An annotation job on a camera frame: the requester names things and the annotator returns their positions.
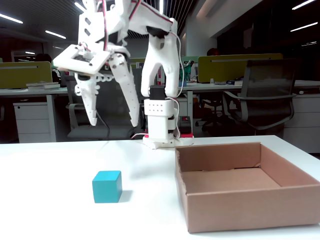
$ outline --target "robotic arm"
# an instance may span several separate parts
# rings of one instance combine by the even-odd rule
[[[124,38],[128,30],[149,34],[141,80],[142,95],[150,97],[144,101],[148,118],[148,136],[144,137],[144,141],[149,146],[150,143],[159,143],[152,148],[174,146],[173,131],[178,128],[179,114],[172,99],[178,96],[179,84],[178,23],[143,0],[115,0],[114,3],[83,0],[87,11],[79,16],[79,44],[65,49],[53,60],[54,65],[75,72],[75,93],[82,97],[93,126],[97,123],[97,82],[115,79],[127,102],[131,123],[136,127],[140,105],[132,70],[127,62],[130,53],[125,48],[127,43]],[[166,75],[166,85],[154,86],[160,66]]]

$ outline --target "open cardboard box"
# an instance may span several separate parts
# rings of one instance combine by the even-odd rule
[[[190,233],[320,222],[320,182],[259,142],[177,147],[176,179]]]

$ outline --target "cube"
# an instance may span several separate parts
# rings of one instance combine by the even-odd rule
[[[92,181],[96,204],[118,203],[122,194],[121,171],[99,171]]]

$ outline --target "fluorescent light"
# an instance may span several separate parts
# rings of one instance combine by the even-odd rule
[[[293,29],[293,30],[291,30],[290,32],[294,32],[294,31],[297,31],[297,30],[300,30],[300,29],[305,29],[305,28],[307,28],[307,27],[311,27],[311,26],[317,25],[317,24],[318,24],[318,22],[314,22],[314,23],[311,23],[311,24],[309,24],[309,25],[305,25],[305,26],[302,26],[302,27]]]
[[[60,35],[60,34],[57,34],[57,33],[54,33],[54,32],[52,32],[52,31],[45,31],[47,34],[51,34],[51,35],[55,35],[55,36],[57,36],[57,37],[59,37],[59,38],[62,38],[62,39],[66,39],[66,37],[65,36],[62,36],[62,35]]]
[[[292,10],[296,10],[296,9],[298,9],[298,8],[301,8],[302,6],[307,5],[307,4],[309,4],[309,3],[313,2],[313,1],[314,1],[314,0],[305,1],[305,2],[303,2],[303,3],[301,3],[301,4],[299,4],[298,6],[295,6],[294,8],[292,8]]]
[[[75,2],[74,5],[76,5],[82,12],[86,11],[86,9],[83,6],[81,6],[79,3]]]
[[[313,44],[317,44],[317,42],[316,42],[316,41],[309,42],[309,43],[307,43],[307,44],[305,44],[305,45],[301,45],[301,47],[303,47],[303,46],[308,46],[308,45],[313,45]]]
[[[0,13],[0,17],[1,17],[1,18],[4,18],[4,19],[11,20],[11,21],[14,21],[14,22],[16,22],[16,23],[18,23],[18,24],[23,24],[23,22],[22,22],[22,21],[17,20],[17,19],[14,19],[14,18],[9,17],[9,16],[6,16],[6,15],[3,15],[3,14],[1,14],[1,13]]]
[[[159,0],[159,12],[164,14],[164,0]]]

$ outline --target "white drawer unit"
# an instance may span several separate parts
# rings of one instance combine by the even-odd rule
[[[13,107],[20,143],[55,142],[47,102],[19,102]]]
[[[320,97],[294,97],[292,99],[295,113],[320,113]]]
[[[18,134],[49,134],[49,119],[17,120]]]
[[[19,134],[19,142],[21,144],[50,143],[51,135],[50,133]]]
[[[25,105],[30,103],[14,103],[16,120],[49,119],[46,102],[36,102],[38,105]]]
[[[307,153],[320,153],[320,127],[285,128],[283,140]]]
[[[284,124],[285,128],[312,128],[320,127],[320,112],[298,112],[290,121]]]
[[[307,153],[320,153],[320,94],[292,99],[294,115],[284,124],[283,139]]]

